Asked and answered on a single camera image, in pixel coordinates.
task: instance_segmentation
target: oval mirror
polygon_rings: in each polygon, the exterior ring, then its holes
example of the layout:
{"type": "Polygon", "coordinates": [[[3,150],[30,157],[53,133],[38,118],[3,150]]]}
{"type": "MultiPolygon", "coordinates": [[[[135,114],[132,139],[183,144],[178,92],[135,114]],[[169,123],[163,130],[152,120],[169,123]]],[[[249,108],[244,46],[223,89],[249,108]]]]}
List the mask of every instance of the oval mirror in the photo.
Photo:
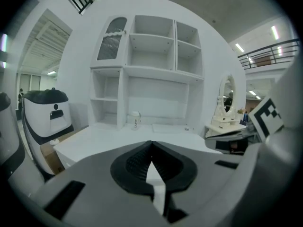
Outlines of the oval mirror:
{"type": "Polygon", "coordinates": [[[232,75],[224,77],[220,85],[220,96],[223,97],[222,108],[225,116],[232,117],[235,113],[236,89],[232,75]]]}

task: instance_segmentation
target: cardboard box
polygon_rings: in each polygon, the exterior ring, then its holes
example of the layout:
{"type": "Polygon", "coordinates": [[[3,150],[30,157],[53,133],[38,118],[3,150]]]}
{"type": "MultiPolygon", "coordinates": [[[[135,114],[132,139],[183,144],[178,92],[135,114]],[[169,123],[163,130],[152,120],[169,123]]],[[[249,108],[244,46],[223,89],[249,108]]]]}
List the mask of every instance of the cardboard box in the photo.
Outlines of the cardboard box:
{"type": "MultiPolygon", "coordinates": [[[[79,132],[80,130],[76,130],[67,134],[64,134],[57,139],[62,142],[69,138],[70,136],[74,135],[75,133],[79,132]]],[[[44,156],[44,159],[48,163],[49,167],[53,171],[55,175],[59,174],[60,172],[64,171],[65,168],[62,165],[57,152],[53,149],[53,145],[50,144],[50,142],[44,143],[43,145],[40,146],[40,150],[42,152],[42,155],[44,156]]]]}

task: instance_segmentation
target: white wall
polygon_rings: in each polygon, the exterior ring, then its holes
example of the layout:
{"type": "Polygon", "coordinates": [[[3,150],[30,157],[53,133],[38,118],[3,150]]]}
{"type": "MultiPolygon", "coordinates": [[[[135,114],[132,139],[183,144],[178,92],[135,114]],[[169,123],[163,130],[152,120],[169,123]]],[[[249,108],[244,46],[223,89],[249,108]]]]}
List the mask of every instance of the white wall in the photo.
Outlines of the white wall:
{"type": "Polygon", "coordinates": [[[221,79],[231,73],[238,90],[238,107],[245,106],[245,73],[227,42],[202,18],[168,0],[97,0],[82,16],[82,23],[73,30],[62,55],[57,89],[64,91],[70,102],[73,125],[88,125],[90,62],[99,34],[112,15],[144,14],[175,19],[199,30],[204,66],[204,96],[200,99],[201,125],[210,123],[214,114],[221,79]]]}
{"type": "Polygon", "coordinates": [[[12,105],[17,104],[16,98],[16,73],[20,67],[20,57],[27,41],[27,38],[34,28],[36,22],[42,14],[49,9],[62,22],[71,29],[74,29],[82,19],[77,10],[69,3],[68,0],[38,0],[38,5],[28,15],[21,28],[19,29],[15,39],[9,47],[9,56],[7,59],[7,67],[4,72],[3,91],[8,94],[12,100],[12,105]]]}
{"type": "Polygon", "coordinates": [[[275,79],[275,82],[277,82],[292,63],[293,62],[285,62],[247,69],[245,70],[246,80],[275,79]]]}

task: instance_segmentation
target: cabinet door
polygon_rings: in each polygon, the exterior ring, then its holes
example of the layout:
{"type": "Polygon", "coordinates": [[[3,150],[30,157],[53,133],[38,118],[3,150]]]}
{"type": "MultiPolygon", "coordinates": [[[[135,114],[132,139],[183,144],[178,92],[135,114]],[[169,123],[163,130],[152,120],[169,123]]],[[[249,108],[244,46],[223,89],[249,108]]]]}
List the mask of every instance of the cabinet door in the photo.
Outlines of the cabinet door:
{"type": "Polygon", "coordinates": [[[131,21],[131,18],[123,15],[107,19],[94,50],[91,68],[122,66],[131,21]]]}

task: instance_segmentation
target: balcony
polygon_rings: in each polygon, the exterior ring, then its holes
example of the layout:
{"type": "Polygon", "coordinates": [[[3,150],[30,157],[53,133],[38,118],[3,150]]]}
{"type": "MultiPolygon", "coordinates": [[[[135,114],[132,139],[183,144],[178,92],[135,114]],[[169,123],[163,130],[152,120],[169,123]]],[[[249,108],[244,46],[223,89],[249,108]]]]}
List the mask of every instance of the balcony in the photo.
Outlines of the balcony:
{"type": "Polygon", "coordinates": [[[245,70],[276,64],[279,64],[279,66],[266,67],[264,70],[287,68],[299,52],[299,42],[299,39],[279,42],[240,55],[238,58],[245,70]]]}

